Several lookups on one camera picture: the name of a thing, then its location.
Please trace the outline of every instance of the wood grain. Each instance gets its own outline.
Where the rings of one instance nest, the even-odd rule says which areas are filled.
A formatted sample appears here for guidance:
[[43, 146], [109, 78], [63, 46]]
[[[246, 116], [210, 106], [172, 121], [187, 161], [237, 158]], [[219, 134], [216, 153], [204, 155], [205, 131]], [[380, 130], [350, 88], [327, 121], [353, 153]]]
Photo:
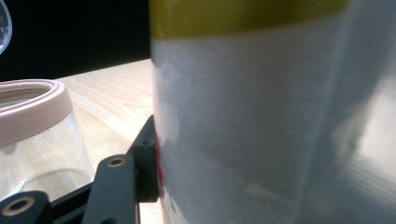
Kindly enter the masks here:
[[[59, 80], [70, 93], [95, 169], [102, 159], [124, 154], [153, 113], [150, 60]], [[163, 223], [159, 202], [141, 204], [140, 214], [143, 224]]]

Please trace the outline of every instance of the pink lid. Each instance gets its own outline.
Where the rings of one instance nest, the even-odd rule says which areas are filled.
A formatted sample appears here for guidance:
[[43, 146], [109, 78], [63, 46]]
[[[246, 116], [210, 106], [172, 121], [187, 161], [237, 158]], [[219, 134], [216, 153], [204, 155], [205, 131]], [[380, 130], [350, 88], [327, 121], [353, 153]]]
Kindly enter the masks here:
[[60, 81], [0, 82], [0, 146], [41, 133], [72, 109], [70, 96]]

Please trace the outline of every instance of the wooden table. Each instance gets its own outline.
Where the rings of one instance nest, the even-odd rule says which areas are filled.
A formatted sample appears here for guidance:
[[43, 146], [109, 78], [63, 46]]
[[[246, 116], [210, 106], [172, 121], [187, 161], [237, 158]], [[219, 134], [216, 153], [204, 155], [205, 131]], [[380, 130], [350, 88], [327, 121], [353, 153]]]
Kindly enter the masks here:
[[[70, 93], [95, 169], [102, 159], [124, 154], [153, 114], [151, 71], [145, 60], [59, 79]], [[140, 209], [143, 224], [163, 223], [159, 202], [142, 203]]]

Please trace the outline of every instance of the metal ring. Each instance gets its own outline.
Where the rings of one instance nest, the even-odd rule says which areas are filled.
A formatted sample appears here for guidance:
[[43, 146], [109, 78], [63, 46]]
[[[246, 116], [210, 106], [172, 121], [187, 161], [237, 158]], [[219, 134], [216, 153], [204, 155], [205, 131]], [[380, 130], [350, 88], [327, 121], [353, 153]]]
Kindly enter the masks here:
[[32, 196], [24, 196], [13, 202], [7, 204], [3, 209], [2, 214], [5, 217], [16, 216], [26, 210], [28, 210], [35, 203], [35, 198]]
[[107, 165], [108, 165], [109, 167], [117, 167], [117, 166], [123, 165], [125, 162], [126, 162], [126, 160], [125, 160], [124, 158], [122, 158], [122, 157], [117, 157], [117, 158], [114, 158], [113, 160], [109, 161], [109, 162], [107, 163]]

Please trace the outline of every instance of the olive yellow stripe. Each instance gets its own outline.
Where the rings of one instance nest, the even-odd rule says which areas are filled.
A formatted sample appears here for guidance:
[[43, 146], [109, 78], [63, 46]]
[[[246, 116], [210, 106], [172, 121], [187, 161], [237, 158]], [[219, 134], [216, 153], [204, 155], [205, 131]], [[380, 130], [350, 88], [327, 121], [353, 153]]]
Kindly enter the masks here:
[[309, 21], [349, 0], [149, 0], [151, 37], [226, 35]]

